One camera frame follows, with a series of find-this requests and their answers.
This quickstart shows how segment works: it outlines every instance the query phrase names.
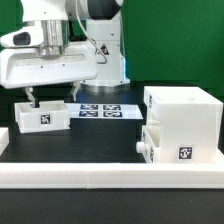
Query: cable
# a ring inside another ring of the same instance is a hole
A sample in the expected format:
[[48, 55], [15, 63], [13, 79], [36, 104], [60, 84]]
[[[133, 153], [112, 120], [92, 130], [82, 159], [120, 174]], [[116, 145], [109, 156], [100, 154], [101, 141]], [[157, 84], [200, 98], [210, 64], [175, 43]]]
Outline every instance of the cable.
[[69, 25], [69, 32], [70, 32], [70, 37], [74, 37], [74, 31], [73, 31], [73, 27], [72, 27], [72, 21], [68, 21], [68, 25]]
[[104, 57], [105, 62], [97, 62], [97, 64], [106, 64], [107, 63], [107, 58], [104, 55], [104, 53], [101, 51], [101, 49], [94, 43], [94, 41], [89, 37], [88, 33], [86, 32], [85, 28], [83, 27], [81, 20], [80, 20], [80, 16], [79, 16], [79, 11], [78, 11], [78, 2], [79, 0], [75, 0], [75, 7], [76, 7], [76, 16], [77, 16], [77, 20], [79, 23], [80, 28], [82, 29], [82, 32], [85, 34], [85, 36], [87, 37], [87, 39], [91, 42], [91, 44], [99, 51], [99, 53]]

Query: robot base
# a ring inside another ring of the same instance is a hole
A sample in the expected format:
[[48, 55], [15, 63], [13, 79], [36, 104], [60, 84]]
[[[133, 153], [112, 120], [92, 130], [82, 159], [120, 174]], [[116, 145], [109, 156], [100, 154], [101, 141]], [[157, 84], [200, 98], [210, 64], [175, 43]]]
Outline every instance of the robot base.
[[82, 90], [94, 93], [117, 93], [129, 90], [130, 83], [120, 83], [118, 85], [91, 85], [84, 82], [81, 83]]

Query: large white box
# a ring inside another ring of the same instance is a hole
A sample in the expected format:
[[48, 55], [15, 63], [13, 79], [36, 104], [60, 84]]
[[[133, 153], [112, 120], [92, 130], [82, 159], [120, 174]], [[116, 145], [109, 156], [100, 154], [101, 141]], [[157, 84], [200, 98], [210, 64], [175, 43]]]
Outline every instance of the large white box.
[[70, 125], [70, 111], [64, 101], [40, 102], [39, 108], [15, 103], [15, 117], [21, 133], [63, 130]]
[[137, 151], [148, 163], [213, 163], [223, 103], [197, 87], [145, 87]]

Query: white plastic block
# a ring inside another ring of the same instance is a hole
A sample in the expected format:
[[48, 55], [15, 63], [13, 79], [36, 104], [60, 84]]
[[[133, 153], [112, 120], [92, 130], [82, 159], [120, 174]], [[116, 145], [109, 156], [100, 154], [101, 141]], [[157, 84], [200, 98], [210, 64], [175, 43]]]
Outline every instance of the white plastic block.
[[40, 102], [39, 108], [16, 103], [15, 117], [21, 133], [63, 130], [70, 125], [70, 112], [64, 101]]
[[0, 188], [87, 188], [86, 164], [0, 164]]
[[9, 144], [8, 128], [0, 128], [0, 155], [3, 153], [8, 144]]
[[121, 188], [119, 164], [89, 164], [87, 170], [87, 188]]
[[[213, 163], [223, 103], [197, 87], [145, 87], [148, 163]], [[137, 151], [143, 147], [137, 145]]]
[[223, 164], [122, 165], [122, 188], [223, 188]]

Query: black table surface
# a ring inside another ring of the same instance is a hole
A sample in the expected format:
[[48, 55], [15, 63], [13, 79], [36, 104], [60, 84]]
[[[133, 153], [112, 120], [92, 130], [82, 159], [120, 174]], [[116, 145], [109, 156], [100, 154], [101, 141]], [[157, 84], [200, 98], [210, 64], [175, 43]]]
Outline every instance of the black table surface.
[[[79, 91], [77, 103], [137, 104], [145, 118], [143, 87], [95, 94]], [[70, 86], [35, 88], [41, 101], [71, 102]], [[71, 129], [20, 134], [13, 103], [27, 98], [21, 89], [0, 88], [0, 127], [9, 127], [10, 144], [0, 162], [144, 163], [136, 153], [145, 120], [71, 119]], [[223, 148], [223, 126], [219, 146]], [[0, 190], [0, 223], [223, 223], [222, 189], [49, 189]]]

